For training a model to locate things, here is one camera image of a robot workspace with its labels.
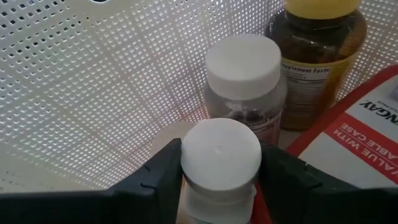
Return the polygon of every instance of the white plastic grid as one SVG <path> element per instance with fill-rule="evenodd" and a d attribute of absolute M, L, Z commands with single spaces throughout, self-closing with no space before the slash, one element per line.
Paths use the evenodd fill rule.
<path fill-rule="evenodd" d="M 166 125 L 208 117 L 207 49 L 262 34 L 282 0 L 0 0 L 0 192 L 103 189 Z M 398 3 L 364 0 L 369 37 L 338 97 L 397 62 Z"/>

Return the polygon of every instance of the supplement facts label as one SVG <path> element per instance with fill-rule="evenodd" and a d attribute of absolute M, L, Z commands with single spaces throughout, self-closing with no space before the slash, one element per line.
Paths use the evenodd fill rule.
<path fill-rule="evenodd" d="M 260 122 L 246 124 L 256 136 L 266 143 L 277 145 L 279 139 L 280 117 L 282 112 L 278 112 Z"/>
<path fill-rule="evenodd" d="M 322 103 L 324 93 L 334 94 L 349 60 L 327 64 L 305 64 L 284 59 L 282 73 L 286 76 L 288 95 L 285 112 L 297 117 L 310 117 Z"/>

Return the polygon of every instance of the supplement bottle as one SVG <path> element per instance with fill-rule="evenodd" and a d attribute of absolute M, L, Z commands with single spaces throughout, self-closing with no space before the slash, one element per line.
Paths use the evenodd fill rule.
<path fill-rule="evenodd" d="M 183 206 L 195 223 L 249 223 L 261 164 L 256 135 L 232 119 L 207 119 L 185 135 L 181 150 Z"/>
<path fill-rule="evenodd" d="M 366 37 L 360 0 L 286 0 L 266 28 L 282 51 L 288 96 L 282 128 L 304 130 L 335 100 Z"/>
<path fill-rule="evenodd" d="M 252 34 L 227 37 L 211 47 L 205 62 L 211 118 L 235 119 L 277 144 L 287 87 L 275 42 Z"/>

